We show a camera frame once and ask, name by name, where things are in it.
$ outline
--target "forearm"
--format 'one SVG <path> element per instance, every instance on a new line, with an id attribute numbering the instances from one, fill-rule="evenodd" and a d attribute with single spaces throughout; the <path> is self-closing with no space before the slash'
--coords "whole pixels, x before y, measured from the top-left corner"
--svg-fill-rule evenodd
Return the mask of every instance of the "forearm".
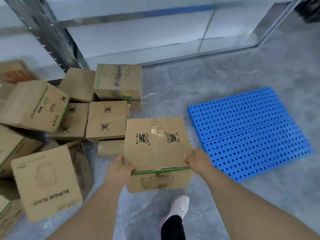
<path id="1" fill-rule="evenodd" d="M 122 186 L 106 181 L 47 240 L 112 240 Z"/>
<path id="2" fill-rule="evenodd" d="M 201 176 L 210 188 L 231 240 L 320 239 L 302 222 L 213 166 L 204 169 Z"/>

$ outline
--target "blue plastic pallet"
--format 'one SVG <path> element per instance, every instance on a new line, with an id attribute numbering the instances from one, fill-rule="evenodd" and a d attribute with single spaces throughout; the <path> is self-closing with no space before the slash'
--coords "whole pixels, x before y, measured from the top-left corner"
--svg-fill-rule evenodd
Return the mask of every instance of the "blue plastic pallet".
<path id="1" fill-rule="evenodd" d="M 313 152 L 271 88 L 188 108 L 212 164 L 235 181 Z"/>

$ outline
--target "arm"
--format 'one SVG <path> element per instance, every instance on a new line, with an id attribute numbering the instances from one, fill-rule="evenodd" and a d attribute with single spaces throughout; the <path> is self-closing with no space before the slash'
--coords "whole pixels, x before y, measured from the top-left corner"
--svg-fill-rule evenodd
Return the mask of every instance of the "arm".
<path id="1" fill-rule="evenodd" d="M 320 239 L 298 219 L 216 169 L 203 150 L 195 148 L 186 161 L 210 188 L 231 240 Z"/>
<path id="2" fill-rule="evenodd" d="M 47 240 L 112 240 L 118 199 L 134 169 L 132 164 L 122 164 L 121 160 L 119 156 L 110 163 L 103 185 Z"/>

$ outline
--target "black pants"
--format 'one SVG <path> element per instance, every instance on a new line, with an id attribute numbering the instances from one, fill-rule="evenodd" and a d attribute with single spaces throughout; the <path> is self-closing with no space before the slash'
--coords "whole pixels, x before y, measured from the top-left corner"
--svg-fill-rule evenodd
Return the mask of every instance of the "black pants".
<path id="1" fill-rule="evenodd" d="M 161 228 L 161 240 L 186 240 L 180 216 L 171 216 L 164 222 Z"/>

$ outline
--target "hand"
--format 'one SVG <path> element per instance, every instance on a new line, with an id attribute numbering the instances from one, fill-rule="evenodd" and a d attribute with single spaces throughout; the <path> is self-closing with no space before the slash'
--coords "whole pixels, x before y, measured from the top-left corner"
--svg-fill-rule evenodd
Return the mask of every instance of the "hand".
<path id="1" fill-rule="evenodd" d="M 109 164 L 106 169 L 105 181 L 112 182 L 114 184 L 120 184 L 125 186 L 126 181 L 129 179 L 131 171 L 135 166 L 132 163 L 122 163 L 123 156 L 118 156 L 112 163 Z"/>
<path id="2" fill-rule="evenodd" d="M 191 169 L 200 176 L 202 176 L 205 169 L 212 167 L 208 154 L 199 148 L 194 148 L 193 154 L 186 156 L 185 161 L 190 165 Z"/>

